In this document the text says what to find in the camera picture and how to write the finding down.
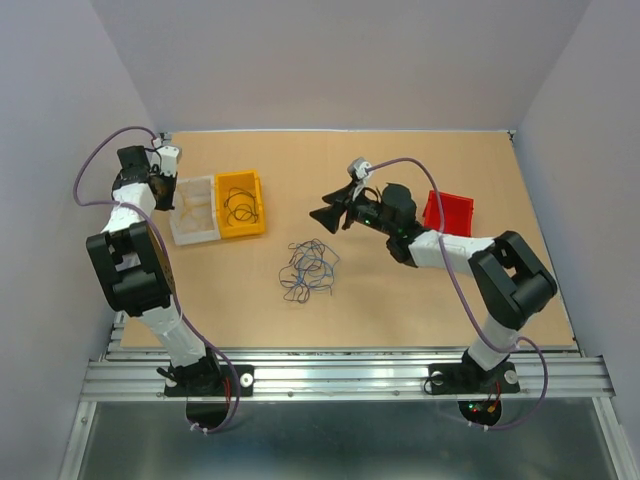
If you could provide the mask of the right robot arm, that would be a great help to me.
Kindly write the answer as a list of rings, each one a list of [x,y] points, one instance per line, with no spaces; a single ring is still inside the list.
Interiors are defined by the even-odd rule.
[[[424,390],[429,395],[517,393],[515,366],[508,357],[519,332],[557,294],[557,283],[516,232],[495,238],[441,234],[416,218],[409,189],[388,184],[375,197],[355,183],[327,194],[324,207],[310,212],[330,233],[359,223],[386,235],[386,246],[399,263],[442,268],[471,276],[488,316],[477,339],[453,363],[431,365]]]

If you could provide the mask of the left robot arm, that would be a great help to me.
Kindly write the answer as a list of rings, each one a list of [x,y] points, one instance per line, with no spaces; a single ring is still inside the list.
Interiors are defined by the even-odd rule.
[[[179,310],[166,247],[150,220],[154,211],[173,208],[181,151],[156,139],[150,148],[125,147],[117,156],[121,169],[112,185],[109,220],[86,240],[107,303],[139,319],[165,347],[170,365],[159,374],[169,388],[184,395],[224,394],[229,381]]]

